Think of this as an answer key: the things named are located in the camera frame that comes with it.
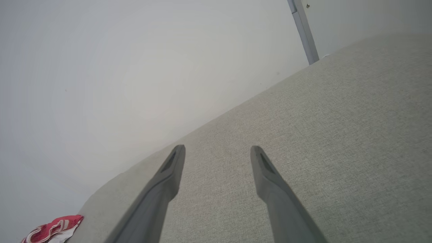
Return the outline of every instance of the red and white cloth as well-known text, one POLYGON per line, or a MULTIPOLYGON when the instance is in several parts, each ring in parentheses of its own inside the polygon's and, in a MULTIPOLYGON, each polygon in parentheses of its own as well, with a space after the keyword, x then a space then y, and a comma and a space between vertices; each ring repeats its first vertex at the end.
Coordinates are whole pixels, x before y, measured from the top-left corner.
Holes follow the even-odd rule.
POLYGON ((56 218, 34 229, 21 243, 63 243, 73 235, 83 218, 82 215, 56 218))

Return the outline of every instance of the gray plastic arm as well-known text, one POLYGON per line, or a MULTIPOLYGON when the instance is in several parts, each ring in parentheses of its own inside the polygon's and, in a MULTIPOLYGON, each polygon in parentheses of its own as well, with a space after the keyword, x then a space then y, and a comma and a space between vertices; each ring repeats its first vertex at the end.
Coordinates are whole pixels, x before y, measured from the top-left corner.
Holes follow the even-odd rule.
POLYGON ((157 243, 168 203, 177 195, 186 149, 177 145, 105 243, 157 243))
POLYGON ((257 194, 267 204, 275 243, 326 242, 262 148, 252 146, 251 163, 257 194))

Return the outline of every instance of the gray door frame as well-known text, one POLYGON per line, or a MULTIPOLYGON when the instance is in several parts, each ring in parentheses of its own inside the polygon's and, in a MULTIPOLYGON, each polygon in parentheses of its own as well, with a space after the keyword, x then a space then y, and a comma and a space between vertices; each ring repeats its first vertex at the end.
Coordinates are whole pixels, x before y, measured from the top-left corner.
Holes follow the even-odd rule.
POLYGON ((305 9, 301 0, 288 0, 291 14, 294 18, 295 25, 299 31, 300 39, 302 40, 303 48, 305 49, 306 57, 309 65, 318 61, 317 48, 315 47, 314 38, 312 37, 311 28, 309 27, 308 19, 306 18, 305 9))

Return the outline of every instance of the wall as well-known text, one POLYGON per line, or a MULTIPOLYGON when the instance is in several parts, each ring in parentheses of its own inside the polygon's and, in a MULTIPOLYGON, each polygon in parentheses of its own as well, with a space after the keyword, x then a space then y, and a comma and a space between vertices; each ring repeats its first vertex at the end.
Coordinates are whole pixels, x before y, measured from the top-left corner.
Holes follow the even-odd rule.
POLYGON ((0 235, 306 67, 283 0, 0 3, 0 235))
POLYGON ((379 34, 432 33, 430 0, 302 0, 302 3, 320 58, 379 34))

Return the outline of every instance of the red fabric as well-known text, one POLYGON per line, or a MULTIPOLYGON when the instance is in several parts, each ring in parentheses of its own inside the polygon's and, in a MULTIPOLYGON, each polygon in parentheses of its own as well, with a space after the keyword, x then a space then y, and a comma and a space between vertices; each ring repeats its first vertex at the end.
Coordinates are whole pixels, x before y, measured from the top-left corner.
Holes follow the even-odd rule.
POLYGON ((54 219, 49 224, 44 224, 34 229, 24 238, 21 243, 44 243, 47 242, 53 235, 68 230, 75 225, 81 223, 82 215, 64 216, 54 219))

